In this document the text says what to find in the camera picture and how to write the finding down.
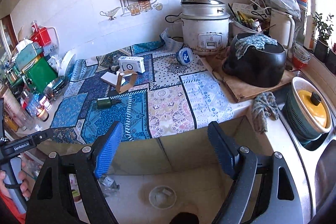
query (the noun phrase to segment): hand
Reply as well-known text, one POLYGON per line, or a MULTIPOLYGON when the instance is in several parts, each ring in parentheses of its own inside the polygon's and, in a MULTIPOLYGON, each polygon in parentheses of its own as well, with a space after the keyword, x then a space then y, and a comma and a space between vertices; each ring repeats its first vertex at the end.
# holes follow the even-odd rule
MULTIPOLYGON (((25 163, 22 162, 21 163, 21 167, 24 168, 25 163)), ((9 194, 8 189, 5 187, 5 184, 3 182, 3 180, 6 177, 6 173, 5 171, 0 170, 0 191, 8 198, 11 198, 11 195, 9 194)), ((25 198, 29 198, 30 197, 30 191, 28 190, 29 187, 29 182, 26 179, 27 178, 27 174, 23 171, 20 171, 18 174, 18 178, 22 180, 22 184, 20 186, 21 192, 23 194, 23 196, 25 198)))

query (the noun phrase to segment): cutting board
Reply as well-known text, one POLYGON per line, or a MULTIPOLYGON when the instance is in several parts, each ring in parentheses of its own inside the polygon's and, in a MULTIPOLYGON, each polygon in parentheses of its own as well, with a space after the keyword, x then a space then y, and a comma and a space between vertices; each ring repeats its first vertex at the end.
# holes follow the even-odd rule
POLYGON ((213 75, 217 80, 221 81, 231 92, 234 100, 239 102, 244 102, 250 99, 254 99, 258 94, 265 91, 275 91, 281 88, 283 85, 290 83, 295 76, 293 72, 285 70, 283 73, 280 83, 271 88, 260 88, 258 86, 249 85, 243 82, 239 78, 224 73, 221 60, 214 56, 207 56, 206 61, 209 63, 213 69, 213 75))

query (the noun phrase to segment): white pitcher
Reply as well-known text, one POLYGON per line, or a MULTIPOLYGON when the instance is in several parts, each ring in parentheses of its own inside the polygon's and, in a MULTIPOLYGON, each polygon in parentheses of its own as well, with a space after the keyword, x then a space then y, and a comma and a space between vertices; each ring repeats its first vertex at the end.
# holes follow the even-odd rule
POLYGON ((272 9, 269 35, 281 44, 285 51, 292 47, 295 23, 292 15, 272 9))

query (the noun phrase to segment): tablecloth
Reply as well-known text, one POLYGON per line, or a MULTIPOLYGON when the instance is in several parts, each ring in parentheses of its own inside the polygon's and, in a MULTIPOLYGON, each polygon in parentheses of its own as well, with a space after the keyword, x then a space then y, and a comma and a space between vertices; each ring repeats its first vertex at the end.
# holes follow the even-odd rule
POLYGON ((63 101, 51 128, 54 141, 92 143, 106 133, 114 121, 122 122, 122 141, 133 141, 182 133, 206 127, 211 121, 233 118, 230 103, 219 84, 204 67, 198 55, 182 66, 175 53, 183 43, 173 40, 133 45, 103 56, 78 60, 63 101), (100 77, 120 56, 142 56, 146 71, 135 86, 117 94, 100 77), (111 97, 121 103, 97 109, 96 99, 111 97))

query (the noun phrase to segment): red sleeve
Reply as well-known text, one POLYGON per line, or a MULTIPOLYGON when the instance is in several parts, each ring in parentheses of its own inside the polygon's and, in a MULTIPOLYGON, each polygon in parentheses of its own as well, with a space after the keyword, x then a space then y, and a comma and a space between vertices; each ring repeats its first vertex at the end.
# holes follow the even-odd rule
POLYGON ((0 198, 4 201, 8 209, 12 212, 12 214, 15 216, 15 218, 21 223, 25 224, 26 221, 26 214, 21 214, 16 208, 16 205, 14 204, 13 200, 6 197, 1 191, 0 191, 0 198))

